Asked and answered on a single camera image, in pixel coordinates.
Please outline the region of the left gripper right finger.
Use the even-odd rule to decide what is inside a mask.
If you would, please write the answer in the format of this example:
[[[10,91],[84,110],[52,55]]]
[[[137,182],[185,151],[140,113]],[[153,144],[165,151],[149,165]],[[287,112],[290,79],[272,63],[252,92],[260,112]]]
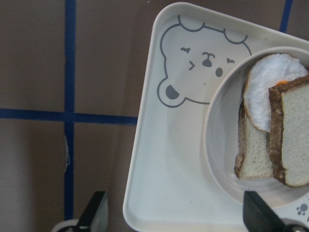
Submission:
[[[282,232],[285,224],[255,191],[243,195],[243,223],[249,232]]]

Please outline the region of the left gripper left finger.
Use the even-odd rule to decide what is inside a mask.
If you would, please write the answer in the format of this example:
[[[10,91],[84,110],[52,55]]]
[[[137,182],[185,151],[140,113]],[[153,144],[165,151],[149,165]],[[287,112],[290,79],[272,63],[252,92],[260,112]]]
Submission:
[[[76,230],[107,229],[107,193],[96,191],[76,225]]]

